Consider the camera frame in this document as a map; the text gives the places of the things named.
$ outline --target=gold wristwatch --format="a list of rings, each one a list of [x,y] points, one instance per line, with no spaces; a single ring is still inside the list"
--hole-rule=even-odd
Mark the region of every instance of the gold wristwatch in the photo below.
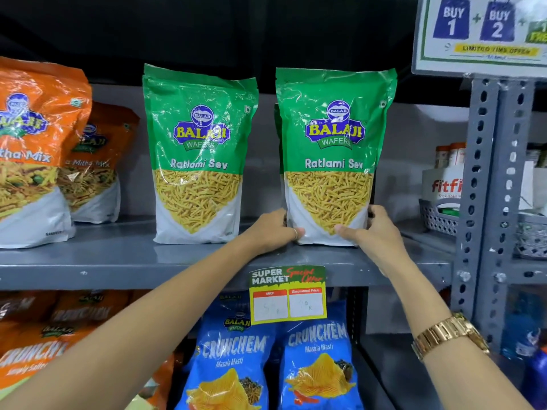
[[[469,337],[483,352],[490,352],[485,339],[460,312],[453,312],[452,317],[423,331],[414,339],[412,348],[418,359],[423,361],[432,349],[459,337]]]

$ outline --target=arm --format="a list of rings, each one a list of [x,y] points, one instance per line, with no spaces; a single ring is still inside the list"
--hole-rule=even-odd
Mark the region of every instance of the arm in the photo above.
[[[337,232],[355,241],[390,279],[416,337],[449,318],[450,310],[409,258],[386,210],[370,208],[374,218],[368,230],[337,226]],[[446,410],[532,409],[498,366],[467,337],[436,347],[426,355],[424,364]]]
[[[284,227],[284,210],[176,275],[51,362],[0,402],[1,410],[119,410],[173,352],[246,263],[304,231]]]

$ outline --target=red chili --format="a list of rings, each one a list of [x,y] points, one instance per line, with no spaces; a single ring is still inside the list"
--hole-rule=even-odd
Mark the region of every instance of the red chili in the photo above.
[[[318,399],[314,399],[312,397],[308,397],[308,396],[305,396],[304,394],[302,393],[299,393],[298,391],[294,390],[294,395],[302,402],[304,403],[312,403],[312,404],[317,404],[319,402]]]

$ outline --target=person's left hand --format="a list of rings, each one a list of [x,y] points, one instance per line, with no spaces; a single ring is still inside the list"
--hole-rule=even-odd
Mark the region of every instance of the person's left hand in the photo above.
[[[302,227],[287,227],[286,214],[287,211],[284,209],[265,213],[239,237],[252,245],[256,256],[280,248],[290,241],[296,241],[305,231]]]

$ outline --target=gray basket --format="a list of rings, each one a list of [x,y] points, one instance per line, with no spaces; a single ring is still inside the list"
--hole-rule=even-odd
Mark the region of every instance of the gray basket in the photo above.
[[[547,217],[519,214],[515,254],[547,260]]]
[[[460,203],[459,198],[443,198],[432,203],[428,200],[420,199],[420,216],[423,225],[436,232],[441,232],[455,236],[458,231],[458,220],[456,216],[439,213],[438,206],[446,203]]]

